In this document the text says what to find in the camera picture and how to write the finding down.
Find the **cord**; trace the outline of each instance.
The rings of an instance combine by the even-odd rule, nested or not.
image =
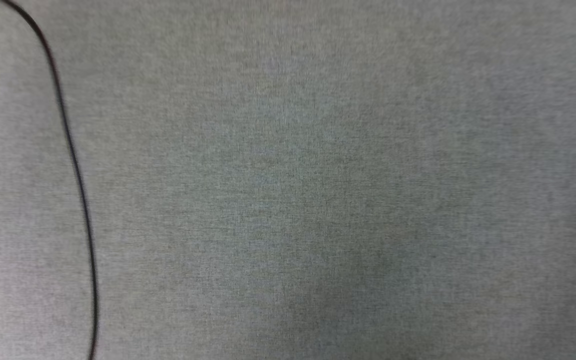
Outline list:
[[[86,189],[84,187],[84,181],[82,179],[82,172],[80,171],[80,164],[77,161],[77,152],[75,151],[75,144],[73,142],[73,137],[71,137],[71,130],[68,121],[68,115],[66,112],[66,101],[64,101],[64,92],[62,91],[62,85],[59,80],[59,74],[57,73],[57,64],[55,64],[55,59],[53,53],[48,46],[48,41],[42,32],[39,25],[30,16],[26,10],[21,6],[16,4],[11,0],[0,0],[2,3],[6,4],[12,8],[16,13],[19,14],[25,20],[28,25],[34,30],[34,33],[39,38],[43,52],[48,60],[48,66],[50,67],[50,74],[52,75],[52,84],[54,85],[55,98],[57,99],[57,107],[59,108],[59,113],[61,115],[61,123],[63,125],[63,131],[66,135],[66,142],[68,143],[68,150],[70,151],[70,159],[72,161],[72,167],[75,172],[75,177],[77,178],[77,184],[79,187],[79,198],[81,200],[81,209],[84,214],[84,221],[86,223],[86,235],[89,250],[89,261],[90,261],[90,282],[92,286],[92,331],[90,335],[90,348],[88,351],[88,360],[93,360],[95,358],[95,350],[97,347],[98,338],[98,328],[99,328],[99,294],[98,294],[98,283],[97,283],[97,266],[95,262],[95,244],[92,235],[92,225],[90,221],[89,205],[86,197]]]

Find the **curved black cord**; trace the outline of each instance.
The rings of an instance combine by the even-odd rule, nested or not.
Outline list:
[[[48,60],[48,66],[50,67],[50,73],[52,75],[52,83],[54,85],[55,97],[57,98],[57,107],[61,114],[61,123],[63,124],[63,130],[66,134],[66,141],[68,142],[68,149],[70,150],[70,159],[72,160],[72,167],[75,171],[75,177],[77,178],[77,183],[79,186],[79,197],[81,199],[81,208],[84,213],[84,221],[86,223],[86,234],[89,250],[90,259],[90,281],[92,285],[92,333],[90,336],[90,349],[88,352],[88,359],[93,360],[95,358],[95,350],[97,346],[98,328],[99,328],[99,294],[97,285],[97,267],[95,264],[95,246],[92,235],[92,226],[90,225],[90,213],[88,207],[88,201],[86,200],[86,190],[84,189],[84,181],[82,180],[82,173],[80,172],[80,164],[77,161],[77,153],[75,151],[75,145],[73,143],[73,137],[71,137],[70,125],[68,122],[68,115],[66,113],[66,102],[64,101],[64,94],[62,92],[62,85],[59,81],[59,75],[57,73],[57,65],[55,64],[55,59],[53,53],[48,46],[48,41],[44,33],[39,28],[39,25],[35,20],[22,9],[21,6],[17,5],[11,0],[0,0],[7,6],[11,7],[16,13],[18,13],[23,20],[25,20],[28,25],[34,30],[34,33],[39,38],[41,42],[41,47]]]

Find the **gray fabric surface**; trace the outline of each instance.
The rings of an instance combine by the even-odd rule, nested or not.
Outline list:
[[[100,360],[576,360],[576,0],[23,0]],[[0,4],[0,359],[83,359],[87,244]]]

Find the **textured gray surface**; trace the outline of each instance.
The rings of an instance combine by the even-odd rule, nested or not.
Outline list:
[[[576,359],[576,0],[23,0],[100,360]],[[82,359],[50,75],[0,4],[0,359]]]

